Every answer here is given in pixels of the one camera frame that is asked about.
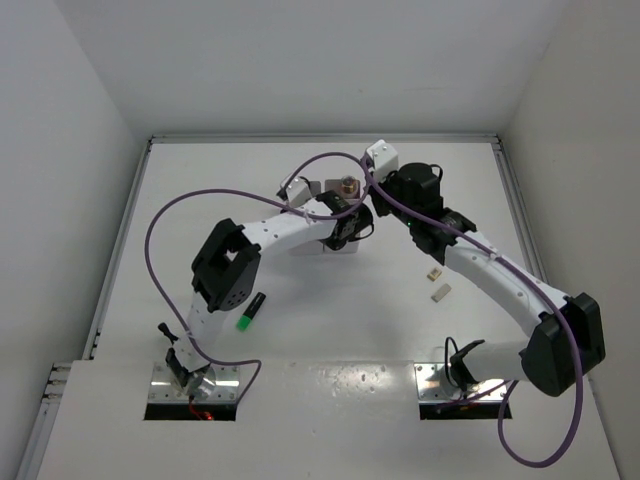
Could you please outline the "brown tape roll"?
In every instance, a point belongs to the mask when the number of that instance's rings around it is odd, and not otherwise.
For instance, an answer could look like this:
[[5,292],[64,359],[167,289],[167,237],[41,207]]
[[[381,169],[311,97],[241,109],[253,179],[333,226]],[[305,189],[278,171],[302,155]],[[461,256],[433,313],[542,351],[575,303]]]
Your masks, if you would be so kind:
[[351,176],[345,175],[339,180],[339,193],[345,199],[355,199],[360,196],[360,181]]

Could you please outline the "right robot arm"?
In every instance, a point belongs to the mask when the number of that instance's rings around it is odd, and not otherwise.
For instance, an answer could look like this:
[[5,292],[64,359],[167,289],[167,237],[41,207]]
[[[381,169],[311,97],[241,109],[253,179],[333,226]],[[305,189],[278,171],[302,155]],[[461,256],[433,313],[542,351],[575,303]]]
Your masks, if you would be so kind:
[[586,293],[571,297],[501,256],[476,225],[445,207],[440,176],[423,163],[399,165],[363,160],[373,178],[376,213],[404,223],[416,247],[462,275],[488,295],[520,326],[524,342],[492,344],[484,339],[464,346],[449,360],[453,384],[465,390],[484,380],[528,381],[557,397],[606,356],[601,312]]

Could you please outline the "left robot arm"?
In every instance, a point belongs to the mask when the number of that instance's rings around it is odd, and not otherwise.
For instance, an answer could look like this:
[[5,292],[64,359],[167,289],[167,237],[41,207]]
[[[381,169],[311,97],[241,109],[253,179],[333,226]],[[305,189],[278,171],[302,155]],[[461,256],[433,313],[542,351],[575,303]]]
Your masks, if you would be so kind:
[[350,204],[333,191],[265,220],[219,221],[192,262],[193,296],[183,320],[185,334],[172,340],[166,355],[177,385],[193,393],[203,383],[214,362],[200,351],[215,342],[228,313],[251,298],[262,260],[313,243],[340,251],[373,223],[369,207]]

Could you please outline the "white right organizer box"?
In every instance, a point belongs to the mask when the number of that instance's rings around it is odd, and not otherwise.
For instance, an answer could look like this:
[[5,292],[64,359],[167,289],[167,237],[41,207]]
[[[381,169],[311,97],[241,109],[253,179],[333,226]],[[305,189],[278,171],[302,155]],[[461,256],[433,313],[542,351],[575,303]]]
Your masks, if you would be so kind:
[[[333,179],[325,180],[324,191],[334,191],[339,197],[344,199],[347,203],[349,203],[350,205],[353,205],[361,198],[361,193],[362,193],[361,182],[360,182],[360,196],[355,199],[345,199],[339,193],[339,180],[341,178],[333,178]],[[345,248],[339,251],[329,251],[328,249],[325,249],[325,254],[353,254],[353,253],[356,253],[357,250],[358,250],[358,244],[356,242],[353,242],[348,244]]]

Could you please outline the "white organizer box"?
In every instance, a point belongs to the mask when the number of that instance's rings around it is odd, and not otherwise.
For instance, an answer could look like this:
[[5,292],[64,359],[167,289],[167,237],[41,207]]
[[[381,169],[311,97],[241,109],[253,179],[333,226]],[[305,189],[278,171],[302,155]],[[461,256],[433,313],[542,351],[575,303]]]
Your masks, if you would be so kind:
[[[333,179],[325,180],[324,191],[334,191],[339,197],[344,199],[347,203],[349,203],[350,205],[353,205],[361,198],[361,193],[362,193],[361,182],[360,182],[360,196],[355,199],[345,199],[339,193],[339,180],[341,178],[333,178]],[[353,254],[353,253],[356,253],[357,250],[358,250],[358,244],[356,242],[353,242],[348,244],[345,248],[339,251],[329,251],[328,249],[325,249],[325,254]]]
[[[307,183],[310,196],[320,194],[322,191],[322,183],[316,180],[307,180],[300,177],[300,181]],[[290,251],[292,256],[309,256],[309,255],[321,255],[324,253],[324,246],[319,242],[309,242],[304,245],[300,245]]]

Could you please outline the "white left organizer box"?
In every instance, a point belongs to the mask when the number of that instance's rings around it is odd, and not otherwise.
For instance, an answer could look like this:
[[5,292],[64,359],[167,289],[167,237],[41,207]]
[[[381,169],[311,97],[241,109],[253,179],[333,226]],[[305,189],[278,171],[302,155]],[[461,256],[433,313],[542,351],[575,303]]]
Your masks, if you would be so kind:
[[[307,180],[300,177],[300,181],[307,183],[310,196],[320,194],[322,191],[322,183],[316,180]],[[290,251],[292,256],[309,256],[309,255],[321,255],[324,253],[324,246],[319,242],[309,242],[304,245],[300,245]]]

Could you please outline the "beige eraser block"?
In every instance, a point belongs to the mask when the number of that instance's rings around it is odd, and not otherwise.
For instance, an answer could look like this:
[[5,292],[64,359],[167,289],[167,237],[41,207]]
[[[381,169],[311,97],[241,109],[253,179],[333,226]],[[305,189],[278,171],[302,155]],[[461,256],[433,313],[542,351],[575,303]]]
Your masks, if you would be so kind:
[[452,290],[452,287],[444,283],[432,295],[431,300],[435,303],[441,302]]

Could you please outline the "green black highlighter marker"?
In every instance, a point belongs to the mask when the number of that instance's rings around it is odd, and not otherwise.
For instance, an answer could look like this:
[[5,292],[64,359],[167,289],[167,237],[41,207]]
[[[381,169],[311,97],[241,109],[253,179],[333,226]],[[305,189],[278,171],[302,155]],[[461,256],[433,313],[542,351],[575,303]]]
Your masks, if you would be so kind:
[[253,297],[236,323],[236,329],[238,331],[244,332],[249,327],[257,313],[260,311],[265,299],[266,295],[263,292],[258,292]]

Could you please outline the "aluminium table frame rail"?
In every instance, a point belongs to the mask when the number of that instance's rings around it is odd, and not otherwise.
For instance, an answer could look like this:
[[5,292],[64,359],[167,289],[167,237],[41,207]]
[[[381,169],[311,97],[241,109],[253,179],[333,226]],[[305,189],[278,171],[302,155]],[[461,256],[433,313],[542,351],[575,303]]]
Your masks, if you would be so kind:
[[22,479],[567,479],[585,453],[531,469],[500,445],[493,420],[423,420],[413,364],[445,337],[516,340],[491,299],[448,272],[434,302],[431,261],[393,219],[355,254],[270,260],[267,299],[246,332],[227,323],[218,359],[259,358],[232,421],[148,420],[152,367],[175,323],[143,257],[152,217],[181,193],[213,186],[270,196],[308,158],[314,175],[352,171],[373,142],[354,135],[159,136],[136,171],[81,359],[54,371],[19,469]]

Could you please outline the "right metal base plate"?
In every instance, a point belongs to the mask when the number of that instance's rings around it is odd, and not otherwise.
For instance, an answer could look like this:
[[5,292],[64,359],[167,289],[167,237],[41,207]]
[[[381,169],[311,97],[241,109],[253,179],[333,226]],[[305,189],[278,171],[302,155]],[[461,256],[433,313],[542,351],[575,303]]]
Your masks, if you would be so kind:
[[444,373],[442,362],[415,363],[415,384],[420,405],[444,405],[464,402],[501,402],[508,383],[491,379],[471,385],[465,392],[453,386]]

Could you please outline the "metal base plate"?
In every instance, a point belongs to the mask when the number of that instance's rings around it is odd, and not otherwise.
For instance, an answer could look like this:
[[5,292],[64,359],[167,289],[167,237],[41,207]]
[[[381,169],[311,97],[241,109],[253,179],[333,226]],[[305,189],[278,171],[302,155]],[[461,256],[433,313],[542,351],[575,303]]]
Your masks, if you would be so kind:
[[508,383],[491,379],[471,385],[465,392],[453,386],[444,373],[442,362],[415,363],[415,384],[420,405],[444,405],[464,402],[501,402]]
[[239,386],[238,367],[210,366],[181,387],[168,366],[156,363],[149,384],[148,403],[186,405],[192,399],[202,405],[234,405],[240,394]]

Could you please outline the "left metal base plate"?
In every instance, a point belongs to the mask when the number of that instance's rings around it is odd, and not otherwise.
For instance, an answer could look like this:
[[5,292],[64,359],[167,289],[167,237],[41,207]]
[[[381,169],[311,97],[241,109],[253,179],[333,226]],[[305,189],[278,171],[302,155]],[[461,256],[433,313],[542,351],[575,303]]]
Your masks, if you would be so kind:
[[239,386],[238,367],[210,366],[181,387],[168,366],[156,363],[149,384],[148,403],[186,405],[192,399],[202,405],[234,405],[240,394]]

